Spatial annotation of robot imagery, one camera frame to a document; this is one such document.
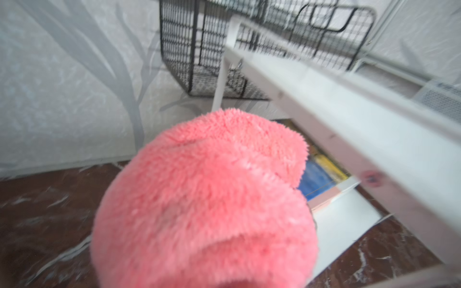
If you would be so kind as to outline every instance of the gray tree branch pattern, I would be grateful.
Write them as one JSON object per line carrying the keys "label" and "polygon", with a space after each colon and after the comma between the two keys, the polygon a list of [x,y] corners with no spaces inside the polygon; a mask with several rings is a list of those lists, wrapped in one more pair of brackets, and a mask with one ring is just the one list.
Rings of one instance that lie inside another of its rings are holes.
{"label": "gray tree branch pattern", "polygon": [[421,72],[426,72],[426,68],[424,67],[423,62],[418,57],[416,52],[410,48],[410,46],[403,40],[400,39],[400,50],[402,52],[403,57],[408,62],[408,65],[414,69],[417,69]]}
{"label": "gray tree branch pattern", "polygon": [[179,100],[173,101],[171,103],[168,103],[162,107],[160,107],[159,112],[166,111],[174,106],[179,106],[182,108],[189,109],[195,116],[200,116],[203,113],[202,109],[197,106],[197,104],[192,103],[194,99],[190,98],[187,93],[183,92],[181,96],[179,96]]}
{"label": "gray tree branch pattern", "polygon": [[[102,32],[81,0],[64,0],[69,15],[64,14],[49,0],[16,0],[16,2],[50,34],[69,56],[82,64],[122,102],[133,128],[135,148],[139,150],[145,138],[139,105],[160,69],[161,57],[156,50],[160,41],[159,34],[154,35],[145,53],[141,42],[125,23],[123,12],[117,4],[115,11],[117,19],[143,62],[142,87],[136,98],[130,73],[121,53]],[[100,51],[110,69],[98,57],[88,41]]]}

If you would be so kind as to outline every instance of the wall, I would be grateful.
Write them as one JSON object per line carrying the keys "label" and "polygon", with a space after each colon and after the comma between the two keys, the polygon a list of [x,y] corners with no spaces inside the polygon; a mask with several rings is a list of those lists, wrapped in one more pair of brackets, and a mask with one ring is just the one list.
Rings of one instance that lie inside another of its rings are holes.
{"label": "wall", "polygon": [[[210,111],[163,67],[158,29],[151,0],[0,1],[0,173],[129,158]],[[285,117],[268,102],[223,106]]]}
{"label": "wall", "polygon": [[461,84],[461,1],[407,0],[373,53]]}

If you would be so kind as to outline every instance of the wire mesh basket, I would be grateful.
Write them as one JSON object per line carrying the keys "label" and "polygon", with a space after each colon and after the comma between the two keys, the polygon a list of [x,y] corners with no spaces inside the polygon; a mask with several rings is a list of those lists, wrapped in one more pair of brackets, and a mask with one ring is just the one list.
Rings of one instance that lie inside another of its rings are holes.
{"label": "wire mesh basket", "polygon": [[[190,96],[213,97],[229,20],[240,14],[297,45],[310,59],[348,70],[375,21],[371,8],[337,0],[160,0],[162,58]],[[248,50],[268,49],[255,33],[242,34]],[[225,98],[266,100],[236,69]]]}

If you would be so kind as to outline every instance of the fuzzy pink fabric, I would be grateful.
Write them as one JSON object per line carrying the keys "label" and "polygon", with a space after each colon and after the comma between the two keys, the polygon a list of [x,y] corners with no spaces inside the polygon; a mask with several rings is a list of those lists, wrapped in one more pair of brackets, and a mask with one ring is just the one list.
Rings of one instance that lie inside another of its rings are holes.
{"label": "fuzzy pink fabric", "polygon": [[161,133],[101,201],[100,286],[303,287],[318,252],[306,159],[301,135],[236,109]]}

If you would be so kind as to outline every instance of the floor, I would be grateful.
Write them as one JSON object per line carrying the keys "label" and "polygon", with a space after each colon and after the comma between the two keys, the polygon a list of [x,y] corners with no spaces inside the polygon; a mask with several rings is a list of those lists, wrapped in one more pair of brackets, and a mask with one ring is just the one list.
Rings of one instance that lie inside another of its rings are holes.
{"label": "floor", "polygon": [[[126,162],[97,165],[0,182],[0,260],[17,287],[98,287],[89,259],[91,227],[105,189],[124,165]],[[359,191],[387,213],[363,189]],[[439,262],[389,217],[308,287],[362,287]]]}

